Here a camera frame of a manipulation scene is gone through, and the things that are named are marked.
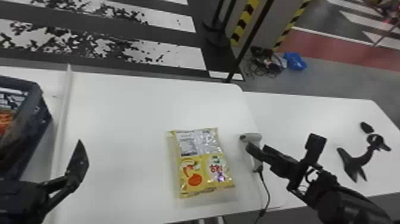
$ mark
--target blue object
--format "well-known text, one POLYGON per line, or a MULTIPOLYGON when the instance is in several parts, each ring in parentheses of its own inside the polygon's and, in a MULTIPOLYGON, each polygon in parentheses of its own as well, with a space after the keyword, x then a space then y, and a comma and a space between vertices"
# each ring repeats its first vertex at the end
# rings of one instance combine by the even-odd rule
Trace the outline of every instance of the blue object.
POLYGON ((307 68, 307 64, 301 59, 298 53, 288 52, 283 55, 283 58, 287 60, 287 66, 290 69, 301 71, 307 68))

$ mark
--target hazard stripe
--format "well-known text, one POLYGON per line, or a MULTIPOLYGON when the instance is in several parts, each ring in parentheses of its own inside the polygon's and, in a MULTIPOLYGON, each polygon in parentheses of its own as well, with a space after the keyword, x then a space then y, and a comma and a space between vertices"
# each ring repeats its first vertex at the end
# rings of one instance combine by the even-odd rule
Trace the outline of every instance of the hazard stripe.
POLYGON ((282 44, 282 42, 285 40, 286 35, 290 32, 291 28, 295 25, 297 20, 299 20, 300 15, 303 14, 305 8, 307 5, 311 2, 311 0, 304 0, 303 3, 301 4, 300 8, 295 12, 295 15, 291 19, 291 21, 286 25, 285 30, 283 33, 279 36, 278 40, 276 40, 276 43, 272 50, 276 52, 279 48, 279 46, 282 44))
POLYGON ((236 46, 239 44, 240 38, 245 33, 246 26, 247 24, 250 23, 251 17, 259 4, 260 0, 248 0, 242 12, 242 15, 240 15, 235 30, 233 31, 232 36, 230 37, 231 45, 236 46))

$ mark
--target snack bag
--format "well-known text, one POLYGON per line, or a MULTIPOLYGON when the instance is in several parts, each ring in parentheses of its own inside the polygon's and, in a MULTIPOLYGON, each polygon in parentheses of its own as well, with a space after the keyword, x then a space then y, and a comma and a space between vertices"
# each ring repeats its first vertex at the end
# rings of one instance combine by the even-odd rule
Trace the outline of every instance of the snack bag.
POLYGON ((4 135, 9 125, 13 122, 14 111, 0 109, 0 138, 4 135))
POLYGON ((171 133, 178 157, 181 198, 235 185, 217 128, 172 130, 171 133))

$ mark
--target white table surface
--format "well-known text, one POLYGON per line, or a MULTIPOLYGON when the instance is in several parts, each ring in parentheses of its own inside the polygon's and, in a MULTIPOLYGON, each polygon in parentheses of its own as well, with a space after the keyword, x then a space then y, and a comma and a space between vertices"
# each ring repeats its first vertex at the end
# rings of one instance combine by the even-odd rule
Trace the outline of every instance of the white table surface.
MULTIPOLYGON (((327 138, 318 163, 335 174, 340 184, 367 197, 400 191, 400 178, 396 173, 400 170, 400 131, 375 102, 251 92, 246 92, 245 96, 263 136, 262 144, 301 159, 308 135, 316 133, 327 138), (359 176, 354 183, 345 173, 336 149, 342 147, 354 157, 366 152, 367 135, 360 129, 360 122, 372 125, 392 151, 375 151, 363 167, 368 181, 359 176)), ((279 209, 299 206, 305 204, 291 195, 279 209)))
POLYGON ((21 180, 42 182, 50 178, 54 140, 61 114, 61 104, 64 99, 65 74, 65 71, 58 70, 0 66, 0 75, 38 83, 43 90, 43 98, 53 118, 53 122, 43 135, 21 180))
MULTIPOLYGON (((59 175, 81 139, 90 167, 54 223, 166 223, 258 210, 265 192, 239 135, 257 127, 236 85, 75 73, 59 175), (168 130, 218 127, 236 187, 179 199, 168 130)), ((270 178, 272 207, 285 203, 270 178)))

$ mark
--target black crate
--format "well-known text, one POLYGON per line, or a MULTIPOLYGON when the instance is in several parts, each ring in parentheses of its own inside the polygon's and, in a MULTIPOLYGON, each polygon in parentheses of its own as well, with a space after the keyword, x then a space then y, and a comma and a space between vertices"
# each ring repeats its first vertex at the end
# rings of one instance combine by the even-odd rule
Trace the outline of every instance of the black crate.
POLYGON ((37 83, 0 76, 0 179, 21 177, 51 119, 37 83))

